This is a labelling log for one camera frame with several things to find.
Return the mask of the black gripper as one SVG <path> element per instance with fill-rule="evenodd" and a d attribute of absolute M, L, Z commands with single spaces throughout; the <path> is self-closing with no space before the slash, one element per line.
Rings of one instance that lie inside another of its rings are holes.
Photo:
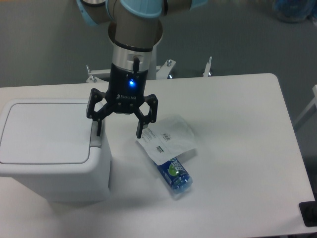
<path fill-rule="evenodd" d="M 92 88 L 86 108 L 86 116 L 98 123 L 96 136 L 101 135 L 102 121 L 112 113 L 135 114 L 138 118 L 136 137 L 141 138 L 144 126 L 155 123 L 158 113 L 158 99 L 155 94 L 144 96 L 148 71 L 126 71 L 115 64 L 111 65 L 108 90 L 101 92 Z M 95 111 L 95 105 L 106 100 L 101 109 Z M 147 115 L 143 115 L 140 106 L 149 106 Z"/>

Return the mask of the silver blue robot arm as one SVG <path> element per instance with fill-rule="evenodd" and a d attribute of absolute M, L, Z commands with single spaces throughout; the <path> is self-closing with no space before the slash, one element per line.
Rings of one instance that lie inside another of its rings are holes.
<path fill-rule="evenodd" d="M 160 17 L 192 10 L 205 0 L 78 0 L 88 24 L 116 24 L 108 90 L 93 88 L 86 109 L 87 118 L 97 122 L 100 136 L 103 119 L 112 113 L 135 114 L 137 138 L 144 126 L 157 120 L 156 95 L 144 95 Z"/>

